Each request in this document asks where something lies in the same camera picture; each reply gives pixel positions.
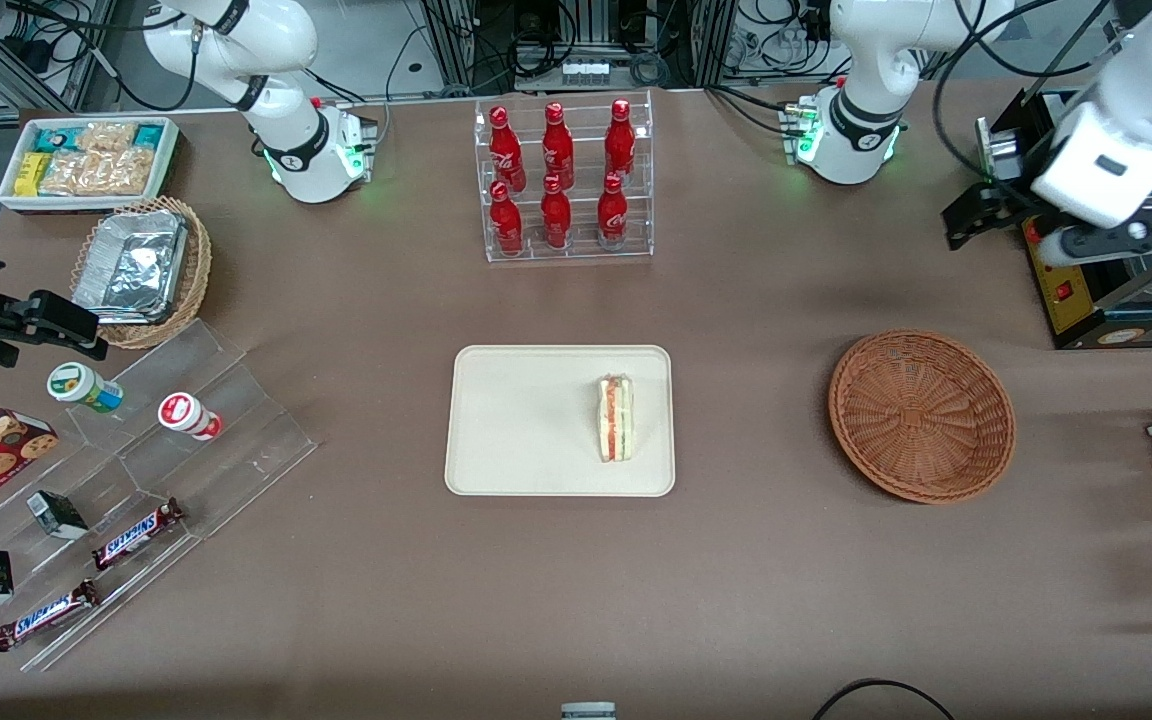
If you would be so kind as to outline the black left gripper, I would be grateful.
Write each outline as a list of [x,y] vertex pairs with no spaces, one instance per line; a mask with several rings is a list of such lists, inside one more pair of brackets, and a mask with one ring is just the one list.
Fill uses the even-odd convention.
[[1021,223],[1049,213],[1049,202],[1043,200],[1029,184],[982,181],[969,188],[969,202],[952,202],[941,211],[943,236],[948,249],[957,251],[984,232],[1020,228]]

